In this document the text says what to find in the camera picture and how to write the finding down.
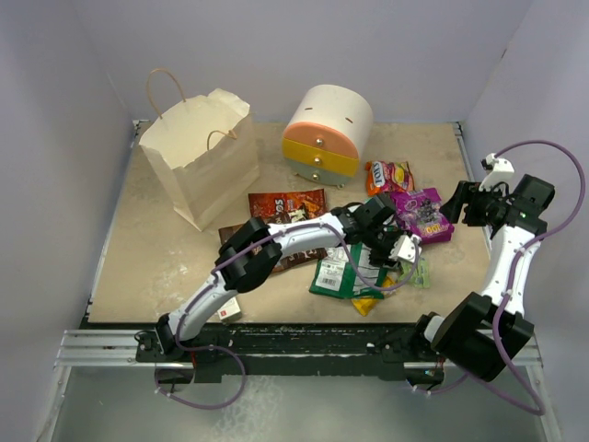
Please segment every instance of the white wall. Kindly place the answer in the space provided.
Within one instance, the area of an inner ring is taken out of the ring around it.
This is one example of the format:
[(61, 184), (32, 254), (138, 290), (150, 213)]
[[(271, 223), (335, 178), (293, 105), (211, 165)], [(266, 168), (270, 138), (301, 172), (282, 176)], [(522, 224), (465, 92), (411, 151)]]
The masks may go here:
[[(466, 122), (480, 158), (513, 142), (548, 138), (573, 151), (589, 172), (589, 2), (536, 0)], [(566, 157), (539, 146), (508, 154), (517, 169), (557, 185), (554, 227), (572, 209), (578, 179)], [(482, 170), (476, 168), (479, 177)], [(549, 389), (566, 440), (586, 440), (589, 423), (589, 203), (568, 230), (540, 249), (528, 279), (527, 317), (537, 325)]]
[[(466, 118), (531, 0), (72, 0), (134, 118), (156, 116), (147, 74), (166, 66), (191, 95), (215, 87), (288, 121), (336, 83), (378, 121)], [(166, 108), (171, 81), (153, 82)]]
[(0, 438), (30, 441), (133, 126), (66, 0), (0, 3)]

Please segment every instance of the small box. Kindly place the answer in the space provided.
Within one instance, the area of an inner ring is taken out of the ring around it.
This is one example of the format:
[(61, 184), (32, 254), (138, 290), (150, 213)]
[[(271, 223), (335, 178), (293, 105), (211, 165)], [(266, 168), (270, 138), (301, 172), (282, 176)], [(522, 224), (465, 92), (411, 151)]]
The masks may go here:
[(298, 175), (343, 187), (358, 170), (373, 122), (368, 101), (356, 92), (312, 87), (284, 130), (284, 157)]
[(222, 322), (231, 322), (241, 318), (241, 308), (237, 303), (237, 299), (232, 297), (224, 305), (217, 310), (217, 315)]

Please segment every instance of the green snack bag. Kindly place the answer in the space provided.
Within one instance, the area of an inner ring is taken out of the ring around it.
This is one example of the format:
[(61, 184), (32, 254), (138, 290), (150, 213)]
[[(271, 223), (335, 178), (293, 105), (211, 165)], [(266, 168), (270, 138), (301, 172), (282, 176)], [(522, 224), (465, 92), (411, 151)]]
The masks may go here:
[[(362, 276), (373, 284), (381, 286), (387, 277), (387, 269), (370, 265), (370, 249), (364, 244), (346, 246)], [(342, 247), (327, 249), (328, 256), (320, 260), (309, 292), (339, 299), (373, 297), (384, 299), (383, 292), (374, 290), (363, 283), (348, 262)]]
[[(412, 263), (402, 262), (399, 280), (405, 279), (405, 276), (411, 271), (412, 267)], [(425, 258), (420, 258), (415, 273), (411, 276), (409, 282), (419, 288), (430, 288), (430, 267)]]

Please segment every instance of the gray floor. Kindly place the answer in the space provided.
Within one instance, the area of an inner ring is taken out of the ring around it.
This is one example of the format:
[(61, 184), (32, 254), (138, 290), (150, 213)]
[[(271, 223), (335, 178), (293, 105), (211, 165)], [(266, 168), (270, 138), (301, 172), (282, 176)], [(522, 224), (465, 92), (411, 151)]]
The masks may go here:
[[(509, 374), (497, 383), (521, 391)], [(237, 377), (225, 377), (179, 395), (214, 402), (237, 385)], [(154, 389), (149, 368), (74, 368), (53, 441), (544, 440), (538, 418), (470, 381), (426, 398), (405, 383), (374, 378), (250, 377), (238, 402), (215, 412), (193, 410)]]

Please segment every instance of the wooden tabletop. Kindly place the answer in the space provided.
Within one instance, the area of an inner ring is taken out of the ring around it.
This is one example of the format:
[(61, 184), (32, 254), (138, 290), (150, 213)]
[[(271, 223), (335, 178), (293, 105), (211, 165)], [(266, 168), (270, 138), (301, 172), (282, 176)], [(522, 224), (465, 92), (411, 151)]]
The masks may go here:
[[(148, 125), (143, 124), (144, 131)], [(295, 176), (281, 149), (283, 123), (257, 123), (261, 177), (234, 205), (199, 232), (172, 209), (141, 148), (133, 149), (121, 200), (100, 269), (90, 322), (155, 322), (188, 299), (214, 266), (219, 227), (249, 219), (249, 192), (318, 189)], [(363, 160), (409, 161), (418, 188), (435, 187), (447, 200), (467, 173), (451, 124), (375, 124)], [(367, 198), (365, 172), (342, 190), (326, 188), (328, 208)], [(308, 292), (316, 263), (272, 275), (257, 290), (237, 296), (241, 321), (401, 322), (436, 311), (445, 315), (471, 291), (481, 289), (489, 264), (482, 229), (457, 225), (452, 241), (427, 245), (432, 287), (409, 285), (362, 317), (349, 300)]]

